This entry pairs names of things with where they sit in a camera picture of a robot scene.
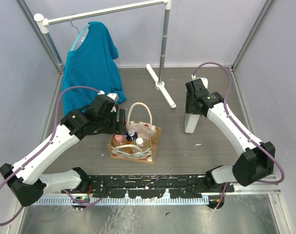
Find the white metal clothes rack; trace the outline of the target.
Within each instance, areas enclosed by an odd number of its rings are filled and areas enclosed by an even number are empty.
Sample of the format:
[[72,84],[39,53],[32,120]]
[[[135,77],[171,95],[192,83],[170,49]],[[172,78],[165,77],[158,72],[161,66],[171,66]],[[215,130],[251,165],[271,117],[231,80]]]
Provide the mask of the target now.
[[164,64],[165,64],[165,54],[166,54],[166,44],[167,44],[167,36],[168,36],[168,27],[169,27],[169,17],[170,17],[170,10],[172,6],[172,2],[170,0],[148,0],[144,2],[132,3],[122,6],[116,6],[91,12],[85,12],[80,14],[73,14],[69,16],[59,17],[55,19],[47,19],[43,16],[43,14],[36,13],[33,16],[34,21],[36,22],[40,32],[44,35],[47,35],[49,45],[52,46],[53,51],[57,55],[57,62],[61,64],[61,58],[58,54],[55,45],[49,36],[49,29],[48,26],[63,22],[72,22],[74,20],[86,19],[100,15],[107,15],[116,12],[122,12],[137,8],[143,8],[148,6],[154,5],[164,5],[164,22],[163,22],[163,31],[162,31],[162,43],[161,43],[161,52],[160,52],[160,61],[159,61],[159,74],[156,74],[150,64],[146,64],[146,70],[148,71],[150,77],[155,82],[155,88],[161,92],[164,99],[166,100],[167,104],[171,109],[177,107],[174,100],[171,98],[170,94],[165,88],[165,83],[163,81],[163,71],[164,71]]

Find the white bottle grey cap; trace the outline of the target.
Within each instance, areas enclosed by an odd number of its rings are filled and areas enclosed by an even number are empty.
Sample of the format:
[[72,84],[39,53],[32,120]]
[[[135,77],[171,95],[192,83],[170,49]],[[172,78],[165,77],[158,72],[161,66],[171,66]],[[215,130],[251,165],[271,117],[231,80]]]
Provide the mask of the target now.
[[195,131],[200,115],[186,114],[184,131],[185,133],[192,134]]

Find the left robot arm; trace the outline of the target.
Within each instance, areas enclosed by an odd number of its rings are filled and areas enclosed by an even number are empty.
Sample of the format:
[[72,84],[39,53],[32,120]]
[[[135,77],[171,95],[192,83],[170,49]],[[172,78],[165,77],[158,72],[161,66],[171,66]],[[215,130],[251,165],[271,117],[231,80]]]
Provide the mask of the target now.
[[86,136],[124,134],[125,111],[118,115],[117,100],[116,93],[97,95],[89,105],[70,111],[53,133],[26,157],[0,167],[1,175],[21,206],[28,207],[48,193],[89,190],[91,179],[80,167],[56,174],[44,174],[44,171]]

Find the clear bottle white cap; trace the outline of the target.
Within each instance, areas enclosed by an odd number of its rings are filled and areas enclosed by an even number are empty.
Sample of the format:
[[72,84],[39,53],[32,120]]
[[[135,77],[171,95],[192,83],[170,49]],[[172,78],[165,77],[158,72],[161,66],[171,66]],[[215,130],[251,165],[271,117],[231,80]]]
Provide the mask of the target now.
[[134,139],[132,143],[138,147],[140,147],[143,151],[150,148],[149,141],[146,139],[143,139],[141,137],[138,137],[137,139]]

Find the pink cap bottle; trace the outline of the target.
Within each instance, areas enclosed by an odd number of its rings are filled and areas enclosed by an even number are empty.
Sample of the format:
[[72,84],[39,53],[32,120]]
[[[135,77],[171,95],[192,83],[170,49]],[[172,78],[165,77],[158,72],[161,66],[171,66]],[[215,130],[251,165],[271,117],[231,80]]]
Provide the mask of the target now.
[[113,147],[116,148],[118,146],[126,145],[127,144],[127,139],[124,135],[117,135],[115,134],[113,136],[112,140]]

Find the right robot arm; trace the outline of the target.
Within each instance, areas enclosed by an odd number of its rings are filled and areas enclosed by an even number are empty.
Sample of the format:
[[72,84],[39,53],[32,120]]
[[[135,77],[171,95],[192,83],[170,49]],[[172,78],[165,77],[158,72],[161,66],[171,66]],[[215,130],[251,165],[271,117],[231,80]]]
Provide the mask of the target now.
[[234,165],[221,165],[206,172],[206,188],[217,192],[226,182],[237,182],[246,187],[271,175],[274,171],[274,145],[254,136],[224,104],[218,92],[209,93],[206,78],[197,78],[185,86],[185,132],[192,134],[200,116],[204,116],[221,130],[238,155]]

